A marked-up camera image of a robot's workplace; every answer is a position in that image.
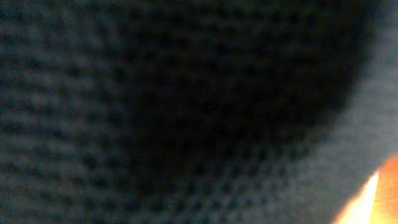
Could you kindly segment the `teal blue shirt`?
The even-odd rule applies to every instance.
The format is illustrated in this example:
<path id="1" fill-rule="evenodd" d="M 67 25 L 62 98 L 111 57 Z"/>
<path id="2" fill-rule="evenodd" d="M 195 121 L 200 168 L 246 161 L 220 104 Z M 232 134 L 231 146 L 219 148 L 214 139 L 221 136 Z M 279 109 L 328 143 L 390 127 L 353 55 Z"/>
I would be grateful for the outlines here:
<path id="1" fill-rule="evenodd" d="M 331 223 L 396 152 L 396 1 L 1 1 L 2 223 Z"/>

